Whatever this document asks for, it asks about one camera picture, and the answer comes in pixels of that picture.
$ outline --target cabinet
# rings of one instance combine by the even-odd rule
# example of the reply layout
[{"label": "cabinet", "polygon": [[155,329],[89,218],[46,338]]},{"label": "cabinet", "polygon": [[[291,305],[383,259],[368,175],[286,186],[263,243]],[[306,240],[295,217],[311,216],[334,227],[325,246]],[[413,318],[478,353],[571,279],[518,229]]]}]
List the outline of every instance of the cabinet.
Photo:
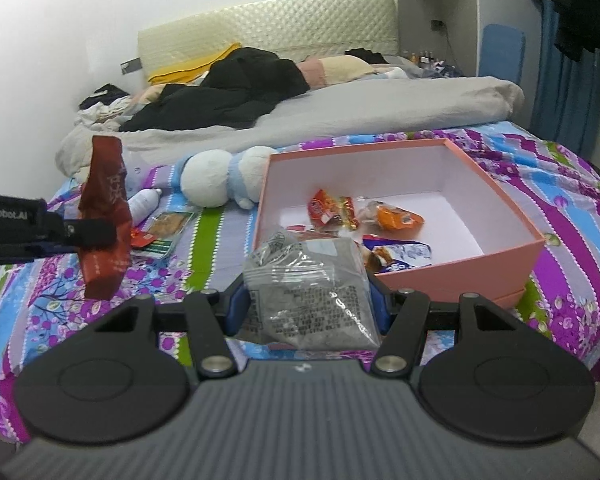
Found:
[{"label": "cabinet", "polygon": [[[529,126],[540,63],[542,13],[538,0],[397,0],[397,4],[402,55],[430,50],[467,76],[477,75],[485,26],[500,23],[522,30],[526,47],[520,87],[525,104],[513,120],[524,128]],[[446,27],[432,30],[432,20],[441,20]]]}]

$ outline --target blue snack package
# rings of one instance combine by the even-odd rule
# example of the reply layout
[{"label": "blue snack package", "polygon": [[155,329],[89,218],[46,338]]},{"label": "blue snack package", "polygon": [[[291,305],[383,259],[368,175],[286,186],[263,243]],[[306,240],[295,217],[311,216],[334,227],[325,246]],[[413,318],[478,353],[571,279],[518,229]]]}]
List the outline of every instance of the blue snack package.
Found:
[{"label": "blue snack package", "polygon": [[362,243],[378,257],[381,264],[379,274],[431,265],[431,247],[422,242],[365,235],[362,237]]}]

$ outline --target white bottle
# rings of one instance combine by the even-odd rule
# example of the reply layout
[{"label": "white bottle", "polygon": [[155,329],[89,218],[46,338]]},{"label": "white bottle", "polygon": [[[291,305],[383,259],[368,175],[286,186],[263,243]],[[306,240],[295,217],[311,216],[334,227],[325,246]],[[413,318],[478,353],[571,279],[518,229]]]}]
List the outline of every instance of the white bottle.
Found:
[{"label": "white bottle", "polygon": [[156,210],[161,194],[161,189],[141,189],[129,199],[134,227]]}]

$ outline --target black jacket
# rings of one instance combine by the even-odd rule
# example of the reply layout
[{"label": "black jacket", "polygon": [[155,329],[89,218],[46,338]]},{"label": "black jacket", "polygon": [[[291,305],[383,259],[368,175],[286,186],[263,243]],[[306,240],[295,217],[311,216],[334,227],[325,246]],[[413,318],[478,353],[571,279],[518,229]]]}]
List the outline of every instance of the black jacket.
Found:
[{"label": "black jacket", "polygon": [[239,48],[213,63],[200,86],[165,86],[158,100],[140,110],[120,131],[195,130],[214,124],[249,128],[280,101],[308,89],[293,61],[266,50]]}]

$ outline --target bed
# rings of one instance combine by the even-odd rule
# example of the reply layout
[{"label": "bed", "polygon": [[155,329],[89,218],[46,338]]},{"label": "bed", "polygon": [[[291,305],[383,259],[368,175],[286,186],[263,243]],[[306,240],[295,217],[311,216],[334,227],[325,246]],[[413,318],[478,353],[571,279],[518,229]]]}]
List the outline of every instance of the bed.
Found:
[{"label": "bed", "polygon": [[[139,50],[150,72],[233,41],[299,61],[308,55],[341,54],[353,47],[397,54],[396,38],[393,0],[275,0],[142,31]],[[152,165],[144,186],[163,190],[158,210],[165,211],[186,204],[178,186],[177,160],[200,150],[222,147],[237,152],[267,141],[288,151],[447,138],[497,180],[545,235],[546,246],[516,315],[600,377],[599,176],[569,150],[506,120],[521,102],[520,90],[513,84],[468,78],[409,85],[368,80],[313,91],[304,100],[283,102],[254,128],[237,134],[218,126],[210,131],[119,133],[103,124],[97,128],[79,125],[59,149],[59,166],[70,178],[49,206],[59,209],[79,197],[79,180],[88,165],[93,134],[117,135],[127,149],[142,153]],[[430,103],[432,96],[435,105]],[[355,99],[374,101],[366,107],[366,115],[352,119]],[[312,107],[321,107],[317,120],[317,108]],[[302,114],[314,122],[288,126]],[[279,135],[281,128],[284,136],[271,137]],[[244,211],[231,203],[203,210],[168,261],[135,259],[110,301],[84,299],[84,282],[74,254],[1,269],[0,438],[8,442],[28,439],[12,396],[23,366],[136,294],[151,293],[158,303],[166,303],[182,299],[190,290],[225,288],[241,272],[252,247],[256,215],[256,210]],[[452,344],[452,333],[429,333],[423,359]],[[367,365],[372,359],[369,351],[302,352],[240,340],[230,340],[229,345],[242,367],[249,358],[357,358]],[[182,334],[161,334],[160,348],[190,364]]]}]

